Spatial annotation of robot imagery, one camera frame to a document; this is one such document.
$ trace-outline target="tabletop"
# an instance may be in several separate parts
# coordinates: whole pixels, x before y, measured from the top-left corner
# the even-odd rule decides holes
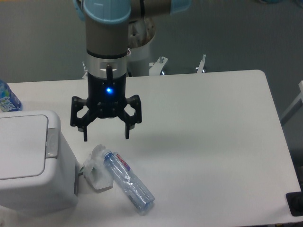
[[[10,84],[24,110],[58,113],[80,163],[98,144],[117,151],[155,196],[145,216],[114,184],[80,191],[76,207],[27,217],[0,209],[5,226],[236,227],[302,221],[285,194],[300,191],[266,76],[259,70],[127,78],[143,122],[124,136],[118,118],[88,126],[88,142],[70,126],[71,97],[86,80]]]

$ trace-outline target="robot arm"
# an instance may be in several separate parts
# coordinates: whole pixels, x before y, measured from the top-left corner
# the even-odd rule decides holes
[[[125,97],[128,24],[186,10],[191,0],[74,0],[74,4],[86,25],[89,96],[72,98],[71,126],[77,126],[87,141],[87,126],[96,118],[119,117],[128,139],[129,131],[142,122],[139,96]],[[78,118],[85,105],[89,110]],[[134,109],[133,116],[124,110],[127,105]]]

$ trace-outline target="plastic water bottle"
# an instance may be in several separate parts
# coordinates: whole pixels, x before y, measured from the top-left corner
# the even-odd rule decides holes
[[[107,170],[138,209],[139,213],[144,215],[152,208],[155,197],[117,152],[112,153],[106,149],[103,150],[103,156]]]
[[[22,110],[20,100],[2,80],[0,80],[0,109],[3,112]]]

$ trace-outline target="blue led light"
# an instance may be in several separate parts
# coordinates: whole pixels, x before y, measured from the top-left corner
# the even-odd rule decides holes
[[[109,95],[112,95],[114,93],[114,90],[110,87],[106,88],[106,92],[109,94]]]

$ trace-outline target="bottle label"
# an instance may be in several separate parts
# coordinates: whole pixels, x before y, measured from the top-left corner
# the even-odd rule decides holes
[[[9,111],[16,111],[18,110],[17,107],[12,103],[11,99],[9,96],[0,98],[0,106],[1,110],[3,112],[9,112]]]
[[[119,162],[121,162],[121,164],[122,164],[128,171],[130,171],[130,170],[131,170],[130,166],[121,158],[121,156],[120,156],[119,154],[116,154],[116,156],[117,156]]]

